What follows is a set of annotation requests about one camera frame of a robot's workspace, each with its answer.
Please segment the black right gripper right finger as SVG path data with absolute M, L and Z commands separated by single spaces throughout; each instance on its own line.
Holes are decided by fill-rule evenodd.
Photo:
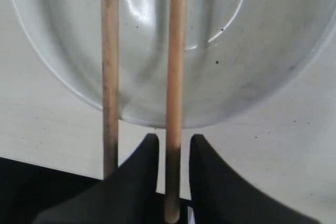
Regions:
M 191 138 L 189 181 L 196 223 L 318 223 L 244 180 L 201 134 Z

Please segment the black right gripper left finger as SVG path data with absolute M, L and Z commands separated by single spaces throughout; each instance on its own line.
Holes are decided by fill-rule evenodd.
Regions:
M 158 163 L 159 139 L 147 134 L 108 178 L 42 211 L 34 223 L 159 223 Z

